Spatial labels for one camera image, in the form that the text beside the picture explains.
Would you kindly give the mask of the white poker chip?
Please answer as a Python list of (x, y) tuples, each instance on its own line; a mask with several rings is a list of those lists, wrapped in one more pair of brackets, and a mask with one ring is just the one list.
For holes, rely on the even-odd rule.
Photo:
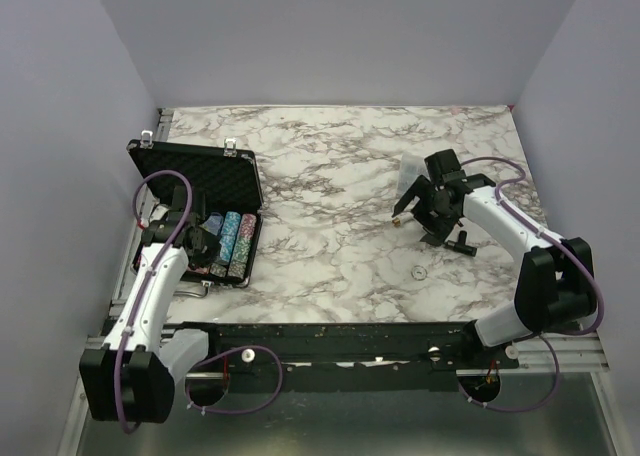
[(411, 270), (412, 277), (415, 280), (422, 281), (427, 277), (427, 271), (424, 267), (416, 265)]

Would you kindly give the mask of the black poker chip case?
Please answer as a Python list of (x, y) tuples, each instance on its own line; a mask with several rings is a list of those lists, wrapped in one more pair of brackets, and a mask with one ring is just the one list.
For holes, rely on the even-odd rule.
[(190, 183), (193, 192), (190, 214), (185, 229), (173, 243), (183, 248), (183, 238), (190, 227), (205, 224), (213, 216), (225, 217), (229, 212), (249, 214), (254, 220), (253, 233), (248, 237), (247, 256), (238, 263), (220, 260), (222, 232), (210, 233), (220, 238), (220, 251), (208, 267), (187, 269), (183, 282), (202, 285), (245, 288), (249, 285), (262, 227), (263, 195), (256, 155), (248, 149), (238, 149), (227, 139), (222, 147), (207, 147), (169, 142), (132, 140), (127, 152), (142, 177), (164, 170), (176, 171)]

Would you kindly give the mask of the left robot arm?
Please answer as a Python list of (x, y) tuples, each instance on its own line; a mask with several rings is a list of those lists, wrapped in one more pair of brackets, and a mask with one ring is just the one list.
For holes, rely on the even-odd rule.
[(125, 431), (162, 423), (186, 372), (193, 365), (209, 371), (220, 363), (220, 344), (203, 331), (179, 331), (167, 344), (161, 342), (185, 272), (211, 265), (219, 252), (218, 238), (201, 226), (206, 218), (203, 197), (178, 185), (165, 218), (143, 231), (139, 268), (124, 309), (101, 347), (85, 350), (80, 359), (95, 420), (117, 421)]

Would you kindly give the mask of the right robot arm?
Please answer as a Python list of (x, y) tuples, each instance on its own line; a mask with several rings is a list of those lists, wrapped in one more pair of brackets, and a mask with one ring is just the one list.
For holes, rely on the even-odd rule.
[(422, 242), (473, 256), (477, 250), (464, 238), (449, 238), (468, 220), (505, 249), (516, 266), (513, 299), (463, 329), (460, 355), (474, 368), (493, 360), (497, 346), (545, 332), (574, 335), (571, 324), (591, 316), (597, 327), (604, 316), (589, 244), (537, 223), (509, 202), (503, 186), (485, 174), (466, 173), (452, 149), (401, 159), (394, 217), (409, 211), (424, 230)]

